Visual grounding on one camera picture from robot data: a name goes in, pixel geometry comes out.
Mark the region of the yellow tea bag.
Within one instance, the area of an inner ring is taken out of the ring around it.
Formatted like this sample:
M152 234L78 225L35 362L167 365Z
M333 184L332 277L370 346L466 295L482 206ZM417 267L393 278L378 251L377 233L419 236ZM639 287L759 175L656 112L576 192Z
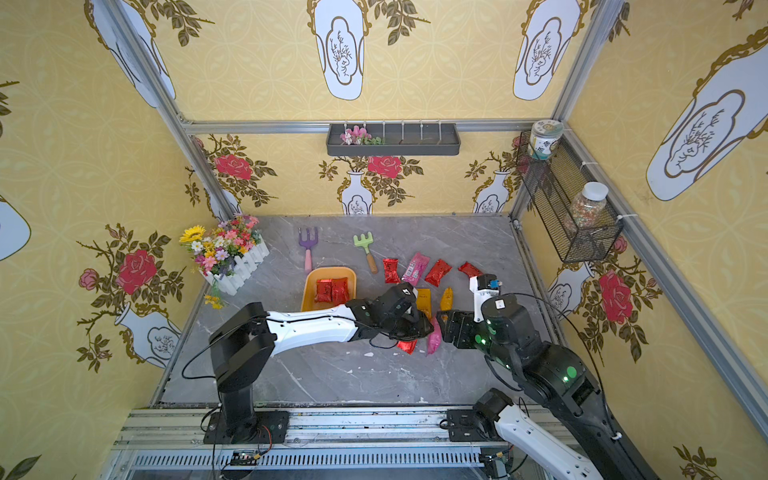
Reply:
M440 310L447 311L453 309L454 293L451 287L444 290L440 299Z
M430 320L432 318L432 301L431 291L429 289L422 288L417 290L416 304L418 310Z

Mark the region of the pink tea bag with barcode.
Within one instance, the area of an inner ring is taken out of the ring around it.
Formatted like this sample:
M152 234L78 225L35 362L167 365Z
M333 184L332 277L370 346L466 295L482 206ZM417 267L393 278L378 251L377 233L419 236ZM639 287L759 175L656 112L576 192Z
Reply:
M430 319L430 323L433 331L427 337L427 356L435 354L442 343L442 331L440 322L435 317L432 317Z

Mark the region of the long pink tea bag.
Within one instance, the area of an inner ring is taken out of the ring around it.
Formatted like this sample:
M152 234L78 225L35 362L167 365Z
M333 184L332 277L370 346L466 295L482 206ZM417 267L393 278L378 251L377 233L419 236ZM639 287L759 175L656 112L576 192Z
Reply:
M415 253L402 275L402 280L410 283L412 286L417 286L429 262L430 258L428 256L420 252Z

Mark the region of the red tea bag top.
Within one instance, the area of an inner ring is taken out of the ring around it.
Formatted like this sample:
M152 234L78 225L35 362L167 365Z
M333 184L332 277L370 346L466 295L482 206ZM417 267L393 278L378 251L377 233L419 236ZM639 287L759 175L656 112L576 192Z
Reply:
M464 273L468 278L474 278L483 274L483 272L470 262L462 264L458 270Z

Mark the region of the red tea bag small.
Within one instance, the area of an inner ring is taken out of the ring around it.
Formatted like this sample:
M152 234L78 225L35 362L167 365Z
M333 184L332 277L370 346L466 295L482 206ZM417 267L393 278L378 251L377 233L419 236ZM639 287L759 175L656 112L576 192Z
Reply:
M319 279L315 283L315 296L314 301L316 303L331 303L333 300L333 280L332 279Z

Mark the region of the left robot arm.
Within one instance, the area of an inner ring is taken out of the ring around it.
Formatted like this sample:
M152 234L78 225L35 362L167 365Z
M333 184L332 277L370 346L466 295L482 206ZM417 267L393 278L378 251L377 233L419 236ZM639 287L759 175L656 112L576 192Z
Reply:
M290 414L259 412L253 384L267 363L287 351L324 343L372 340L382 335L410 342L435 331L417 308L408 283L374 299L352 299L332 308L299 313L267 311L260 302L241 308L209 337L209 351L220 410L206 427L208 445L280 444Z

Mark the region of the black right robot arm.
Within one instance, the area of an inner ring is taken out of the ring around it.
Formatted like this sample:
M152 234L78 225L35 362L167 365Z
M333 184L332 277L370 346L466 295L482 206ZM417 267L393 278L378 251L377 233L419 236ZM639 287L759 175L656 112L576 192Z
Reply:
M514 294L484 300L478 313L447 310L437 315L443 340L476 349L508 370L517 387L547 409L573 436L567 446L534 422L497 389L473 410L479 429L520 448L557 479L654 479L656 473L620 428L605 392L572 350L541 339Z

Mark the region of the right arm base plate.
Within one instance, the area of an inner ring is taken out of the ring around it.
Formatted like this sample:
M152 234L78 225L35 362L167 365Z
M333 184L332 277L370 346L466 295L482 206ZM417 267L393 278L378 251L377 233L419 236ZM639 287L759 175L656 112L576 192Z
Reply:
M474 409L447 410L439 427L448 432L449 440L454 443L491 442L500 439L493 418Z

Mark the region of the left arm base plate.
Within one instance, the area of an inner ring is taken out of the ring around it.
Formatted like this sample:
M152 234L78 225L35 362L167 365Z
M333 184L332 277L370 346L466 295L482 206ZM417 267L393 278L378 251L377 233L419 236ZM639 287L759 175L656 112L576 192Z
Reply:
M282 444L289 426L288 411L255 412L250 418L230 426L223 414L213 413L204 427L206 445Z

